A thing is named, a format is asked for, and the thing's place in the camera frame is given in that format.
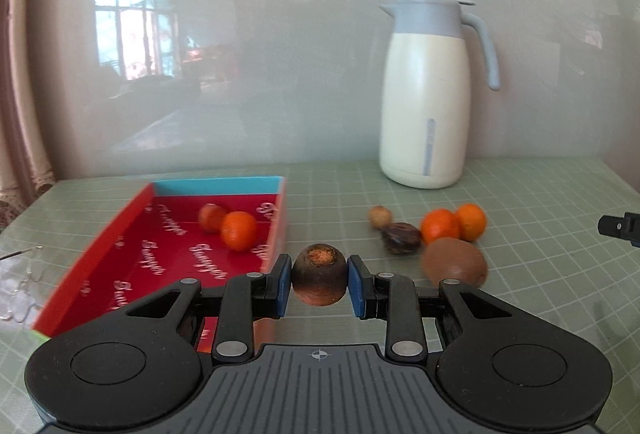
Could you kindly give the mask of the dark round brown fruit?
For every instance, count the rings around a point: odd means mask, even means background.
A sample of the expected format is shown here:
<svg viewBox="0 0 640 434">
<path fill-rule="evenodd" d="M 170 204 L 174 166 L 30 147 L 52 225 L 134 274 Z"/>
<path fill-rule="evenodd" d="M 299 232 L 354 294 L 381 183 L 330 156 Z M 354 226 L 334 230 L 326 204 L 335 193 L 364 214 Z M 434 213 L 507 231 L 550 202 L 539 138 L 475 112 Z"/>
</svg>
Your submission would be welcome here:
<svg viewBox="0 0 640 434">
<path fill-rule="evenodd" d="M 333 305 L 346 292 L 347 261 L 333 245 L 311 244 L 296 257 L 291 281 L 295 294 L 303 303 L 316 307 Z"/>
</svg>

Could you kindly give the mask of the orange mandarin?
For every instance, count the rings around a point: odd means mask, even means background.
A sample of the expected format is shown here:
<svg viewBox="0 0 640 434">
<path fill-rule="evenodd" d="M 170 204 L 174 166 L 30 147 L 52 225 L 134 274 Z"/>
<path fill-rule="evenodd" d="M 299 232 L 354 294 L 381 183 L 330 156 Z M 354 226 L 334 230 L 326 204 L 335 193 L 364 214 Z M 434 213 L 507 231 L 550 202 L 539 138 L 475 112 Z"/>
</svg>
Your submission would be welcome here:
<svg viewBox="0 0 640 434">
<path fill-rule="evenodd" d="M 420 232 L 423 242 L 429 245 L 442 238 L 460 238 L 459 220 L 449 209 L 434 209 L 422 219 Z"/>
<path fill-rule="evenodd" d="M 256 243 L 256 219 L 248 212 L 230 212 L 221 223 L 220 235 L 230 250 L 235 252 L 250 250 Z"/>
<path fill-rule="evenodd" d="M 460 238 L 466 242 L 478 240 L 486 230 L 487 216 L 483 209 L 473 203 L 465 203 L 454 212 L 460 229 Z"/>
</svg>

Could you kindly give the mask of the small reddish fruit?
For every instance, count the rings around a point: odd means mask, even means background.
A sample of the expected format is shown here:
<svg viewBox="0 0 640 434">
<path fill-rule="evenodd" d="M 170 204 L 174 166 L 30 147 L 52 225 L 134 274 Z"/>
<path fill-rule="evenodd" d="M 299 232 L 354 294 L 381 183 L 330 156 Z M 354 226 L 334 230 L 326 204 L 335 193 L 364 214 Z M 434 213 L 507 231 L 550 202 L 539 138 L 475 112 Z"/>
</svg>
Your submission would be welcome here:
<svg viewBox="0 0 640 434">
<path fill-rule="evenodd" d="M 227 214 L 224 207 L 214 203 L 206 203 L 198 211 L 198 223 L 205 232 L 218 233 Z"/>
</svg>

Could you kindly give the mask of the dark red date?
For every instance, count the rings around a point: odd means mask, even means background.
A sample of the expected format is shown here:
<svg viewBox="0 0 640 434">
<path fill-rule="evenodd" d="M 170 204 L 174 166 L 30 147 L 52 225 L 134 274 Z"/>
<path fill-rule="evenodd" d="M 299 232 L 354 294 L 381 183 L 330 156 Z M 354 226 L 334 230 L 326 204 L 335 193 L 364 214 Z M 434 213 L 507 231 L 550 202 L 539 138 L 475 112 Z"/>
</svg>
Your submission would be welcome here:
<svg viewBox="0 0 640 434">
<path fill-rule="evenodd" d="M 385 250 L 392 255 L 409 255 L 420 249 L 422 235 L 408 223 L 391 223 L 381 229 Z"/>
</svg>

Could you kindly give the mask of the brown kiwi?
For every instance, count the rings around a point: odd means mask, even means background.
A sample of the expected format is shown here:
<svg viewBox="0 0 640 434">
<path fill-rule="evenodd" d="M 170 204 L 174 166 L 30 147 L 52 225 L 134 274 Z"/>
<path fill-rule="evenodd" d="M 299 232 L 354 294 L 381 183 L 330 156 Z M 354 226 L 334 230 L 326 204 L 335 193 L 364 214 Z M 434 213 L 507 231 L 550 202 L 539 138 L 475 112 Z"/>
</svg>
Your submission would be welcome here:
<svg viewBox="0 0 640 434">
<path fill-rule="evenodd" d="M 475 245 L 454 238 L 440 238 L 428 245 L 421 255 L 421 268 L 434 287 L 445 279 L 481 287 L 489 271 L 484 255 Z"/>
</svg>

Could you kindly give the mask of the colourful cardboard box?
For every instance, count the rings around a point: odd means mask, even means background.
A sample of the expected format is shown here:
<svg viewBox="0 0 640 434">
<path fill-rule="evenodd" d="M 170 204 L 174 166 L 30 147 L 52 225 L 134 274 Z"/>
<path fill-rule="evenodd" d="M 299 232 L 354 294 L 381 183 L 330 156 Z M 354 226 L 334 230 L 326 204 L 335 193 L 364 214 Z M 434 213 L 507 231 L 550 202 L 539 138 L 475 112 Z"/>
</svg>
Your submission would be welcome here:
<svg viewBox="0 0 640 434">
<path fill-rule="evenodd" d="M 52 338 L 182 278 L 220 287 L 269 271 L 284 244 L 285 185 L 282 176 L 148 183 L 68 269 L 32 328 Z M 249 250 L 235 252 L 202 228 L 198 213 L 207 203 L 255 218 Z"/>
</svg>

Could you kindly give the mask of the white thermos jug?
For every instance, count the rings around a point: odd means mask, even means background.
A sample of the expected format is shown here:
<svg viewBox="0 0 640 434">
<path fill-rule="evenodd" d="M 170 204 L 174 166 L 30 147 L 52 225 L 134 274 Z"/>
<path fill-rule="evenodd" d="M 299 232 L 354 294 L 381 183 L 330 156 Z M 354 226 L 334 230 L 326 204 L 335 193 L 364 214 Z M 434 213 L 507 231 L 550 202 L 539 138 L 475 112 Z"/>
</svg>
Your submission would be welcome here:
<svg viewBox="0 0 640 434">
<path fill-rule="evenodd" d="M 475 30 L 487 86 L 500 88 L 499 63 L 486 23 L 465 12 L 468 0 L 394 0 L 386 54 L 378 163 L 395 183 L 442 189 L 462 176 L 471 120 L 471 69 L 463 29 Z"/>
</svg>

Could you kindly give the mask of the thin-framed eyeglasses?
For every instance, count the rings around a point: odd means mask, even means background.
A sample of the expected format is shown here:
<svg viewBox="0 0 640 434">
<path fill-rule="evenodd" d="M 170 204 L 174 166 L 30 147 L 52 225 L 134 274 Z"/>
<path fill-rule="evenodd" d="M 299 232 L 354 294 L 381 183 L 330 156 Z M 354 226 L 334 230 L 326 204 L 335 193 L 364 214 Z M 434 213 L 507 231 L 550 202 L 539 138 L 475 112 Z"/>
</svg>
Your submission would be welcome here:
<svg viewBox="0 0 640 434">
<path fill-rule="evenodd" d="M 42 245 L 1 255 L 1 320 L 25 324 L 42 310 L 38 284 L 43 270 Z"/>
</svg>

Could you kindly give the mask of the beige curtain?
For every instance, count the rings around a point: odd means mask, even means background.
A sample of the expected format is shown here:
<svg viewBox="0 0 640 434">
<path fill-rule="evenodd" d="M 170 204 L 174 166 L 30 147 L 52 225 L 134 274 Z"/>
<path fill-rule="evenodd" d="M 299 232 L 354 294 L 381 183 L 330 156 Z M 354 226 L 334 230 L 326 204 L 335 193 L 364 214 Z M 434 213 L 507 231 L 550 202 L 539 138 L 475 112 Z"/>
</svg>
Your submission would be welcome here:
<svg viewBox="0 0 640 434">
<path fill-rule="evenodd" d="M 27 0 L 1 0 L 1 227 L 54 184 L 32 92 Z"/>
</svg>

